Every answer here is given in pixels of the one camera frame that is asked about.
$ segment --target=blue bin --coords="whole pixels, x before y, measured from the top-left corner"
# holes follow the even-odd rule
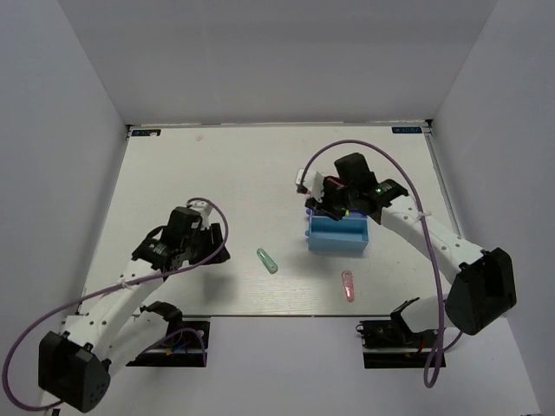
[[[309,214],[309,251],[361,254],[369,242],[368,217],[351,212],[348,217],[334,221],[312,210]]]

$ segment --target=pink object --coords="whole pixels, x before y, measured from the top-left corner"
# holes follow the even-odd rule
[[[345,290],[345,296],[348,302],[353,302],[355,300],[355,283],[353,282],[353,274],[349,270],[345,270],[341,274],[343,279],[343,289]]]

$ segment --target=blue box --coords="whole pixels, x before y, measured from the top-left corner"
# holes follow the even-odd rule
[[[309,214],[309,251],[342,252],[361,254],[369,242],[368,217],[351,212],[348,217],[334,221],[325,216]]]

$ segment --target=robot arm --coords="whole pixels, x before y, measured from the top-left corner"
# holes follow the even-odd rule
[[[173,210],[168,224],[151,231],[119,275],[122,289],[101,297],[91,310],[59,335],[49,332],[39,346],[39,387],[81,412],[106,394],[111,378],[150,345],[180,328],[173,305],[142,303],[163,279],[127,286],[136,277],[156,276],[195,264],[222,243],[219,224],[210,224],[212,207],[195,202]],[[230,259],[224,248],[209,263]],[[140,315],[132,316],[135,310]]]
[[[405,188],[392,179],[379,183],[360,153],[340,158],[335,166],[337,177],[308,171],[303,183],[299,172],[297,191],[310,195],[307,208],[335,220],[347,210],[359,211],[428,257],[420,221],[426,214],[418,212]],[[502,249],[488,252],[468,242],[430,216],[426,220],[440,271],[452,285],[445,302],[446,323],[475,335],[516,303],[511,258]],[[407,301],[391,318],[405,334],[436,329],[437,299]]]

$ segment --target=gray wall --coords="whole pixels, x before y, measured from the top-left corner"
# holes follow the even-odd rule
[[[123,120],[434,117],[496,0],[60,0]]]
[[[35,318],[76,297],[108,207],[125,127],[55,0],[0,2],[0,357]],[[36,403],[37,344],[11,369]],[[18,414],[0,394],[0,414]]]
[[[555,414],[555,3],[500,0],[434,123],[466,234],[513,257],[509,322],[542,414]]]

